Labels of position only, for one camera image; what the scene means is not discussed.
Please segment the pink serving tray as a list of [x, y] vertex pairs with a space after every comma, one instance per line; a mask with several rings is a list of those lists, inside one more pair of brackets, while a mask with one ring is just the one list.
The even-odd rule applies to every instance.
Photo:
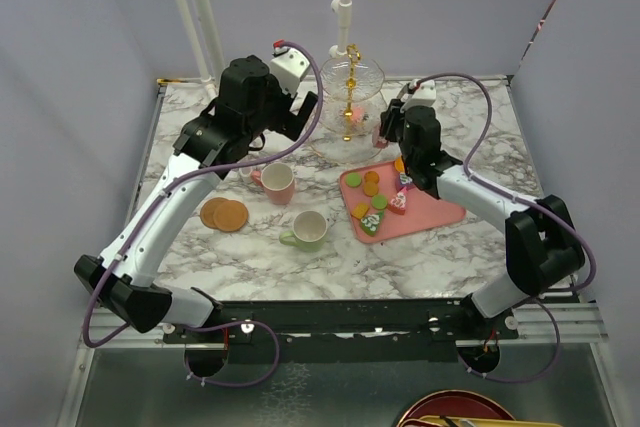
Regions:
[[463, 207], [411, 186], [393, 161], [347, 170], [339, 187], [354, 236], [365, 244], [450, 226], [466, 217]]

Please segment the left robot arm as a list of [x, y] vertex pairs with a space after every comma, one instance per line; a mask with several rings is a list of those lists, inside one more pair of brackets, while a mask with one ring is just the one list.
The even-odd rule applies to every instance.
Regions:
[[83, 255], [74, 273], [125, 326], [146, 333], [162, 323], [185, 325], [206, 342], [220, 332], [217, 303], [195, 288], [157, 285], [160, 264], [200, 202], [227, 174], [252, 166], [251, 144], [265, 131], [302, 145], [321, 113], [320, 90], [291, 110], [301, 81], [319, 69], [301, 47], [285, 43], [269, 62], [251, 55], [224, 69], [217, 96], [181, 129], [164, 172], [124, 230], [96, 256]]

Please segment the three-tier glass dessert stand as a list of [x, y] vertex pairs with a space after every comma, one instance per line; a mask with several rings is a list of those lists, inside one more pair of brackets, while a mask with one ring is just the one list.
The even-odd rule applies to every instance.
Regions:
[[[319, 126], [309, 145], [322, 159], [337, 164], [356, 164], [376, 157], [381, 150], [372, 144], [380, 114], [387, 103], [382, 94], [385, 74], [379, 64], [349, 44], [347, 54], [327, 60], [321, 69], [324, 106]], [[348, 116], [354, 107], [365, 109], [364, 120], [353, 124]]]

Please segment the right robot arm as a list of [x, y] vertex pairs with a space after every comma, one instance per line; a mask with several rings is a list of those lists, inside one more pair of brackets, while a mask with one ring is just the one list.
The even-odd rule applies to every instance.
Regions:
[[585, 264], [566, 204], [557, 196], [521, 197], [474, 173], [441, 147], [441, 125], [430, 106], [394, 99], [381, 116], [379, 135], [399, 145], [405, 173], [429, 196], [464, 207], [505, 238], [505, 272], [469, 296], [461, 330], [481, 338], [496, 316], [536, 297]]

